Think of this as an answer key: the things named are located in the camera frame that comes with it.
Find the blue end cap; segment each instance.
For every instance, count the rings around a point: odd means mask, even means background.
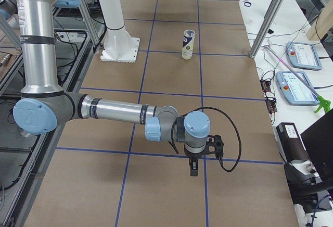
[[[19,127],[32,134],[43,134],[57,127],[57,117],[43,102],[24,98],[16,103],[14,119]]]
[[[149,118],[145,125],[146,139],[149,141],[161,141],[161,126],[157,117]]]
[[[81,6],[81,0],[57,0],[54,6],[60,8],[78,8]]]
[[[204,138],[210,132],[210,120],[203,112],[193,111],[185,117],[184,127],[191,136]]]
[[[0,15],[5,18],[5,20],[8,20],[10,18],[10,14],[7,11],[4,11],[0,9]]]

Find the white can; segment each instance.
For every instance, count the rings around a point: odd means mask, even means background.
[[[191,59],[192,58],[194,37],[195,36],[196,36],[195,31],[193,31],[191,29],[186,29],[184,31],[183,50],[182,50],[182,58],[183,59]]]

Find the white table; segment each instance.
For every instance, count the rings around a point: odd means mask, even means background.
[[[252,5],[250,7],[246,7],[244,6],[244,1],[249,1]],[[240,0],[239,2],[239,6],[244,19],[244,24],[246,26],[248,32],[248,38],[251,45],[256,37],[255,34],[258,33],[261,27],[261,24],[264,20],[264,15],[266,13],[266,10],[270,2],[271,0]],[[304,28],[301,31],[299,31],[299,33],[298,32],[294,33],[295,31],[300,30],[302,27]],[[295,42],[312,43],[312,44],[318,43],[318,42],[309,41],[308,38],[306,37],[306,32],[309,30],[309,28],[310,25],[308,24],[308,21],[306,20],[305,16],[303,15],[296,1],[284,0],[277,16],[274,19],[273,24],[271,25],[271,29],[274,31],[274,33],[267,34],[267,37],[270,37],[272,35],[282,35],[282,34],[291,34],[291,33],[294,34],[271,37],[269,39],[266,38],[262,46],[270,44],[271,48],[279,56],[283,56],[283,60],[287,60],[287,56],[284,54],[286,48],[283,46],[286,46],[288,42],[295,41]],[[321,44],[317,44],[315,47],[319,57],[328,57],[325,49]],[[269,53],[267,50],[265,50],[265,57],[266,60],[268,60],[273,66],[276,66],[278,64],[278,59],[274,57],[271,53]],[[270,64],[268,64],[264,60],[263,47],[261,47],[258,54],[256,55],[255,62],[257,67],[262,68],[264,72],[273,69],[273,67],[270,66]],[[295,69],[295,70],[305,71],[314,87],[316,86],[321,87],[333,84],[333,62],[331,61],[330,58],[326,58],[326,59],[321,59],[321,63],[323,69],[320,71],[302,70],[302,69]],[[280,63],[275,71],[276,72],[288,71],[288,69],[282,63]],[[261,77],[261,71],[258,71],[258,74],[259,77]],[[272,76],[271,73],[269,73],[265,77],[270,78],[271,76]],[[279,125],[281,122],[293,122],[295,123],[298,132],[302,133],[316,120],[318,120],[321,116],[324,115],[323,110],[321,110],[317,114],[314,113],[317,106],[291,106],[287,104],[286,100],[282,95],[282,92],[279,91],[276,79],[274,79],[273,84],[277,99],[276,107],[278,111],[275,114],[276,118],[273,124],[274,127]],[[333,101],[333,87],[327,89],[320,89],[317,91],[323,98]],[[333,223],[333,211],[319,212],[316,214],[316,216],[318,218],[315,220],[314,226],[331,226]],[[307,214],[306,217],[308,218],[309,221],[311,220],[311,214]],[[302,219],[300,213],[298,213],[298,218],[299,221]]]

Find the robotic arm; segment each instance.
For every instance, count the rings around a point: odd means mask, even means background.
[[[78,6],[80,0],[16,0],[20,24],[25,83],[22,99],[14,107],[18,126],[43,134],[72,119],[110,119],[145,125],[150,141],[168,141],[178,153],[175,141],[184,143],[190,175],[198,175],[198,160],[215,154],[222,166],[221,137],[210,136],[210,120],[198,110],[178,115],[171,106],[131,104],[65,92],[57,82],[52,6]]]

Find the green plastic clip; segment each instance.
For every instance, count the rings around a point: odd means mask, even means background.
[[[314,113],[316,114],[322,108],[324,109],[325,113],[328,113],[331,110],[331,107],[330,107],[331,101],[326,100],[321,96],[318,96],[317,99],[319,100],[319,107],[317,108],[317,110],[314,111]]]

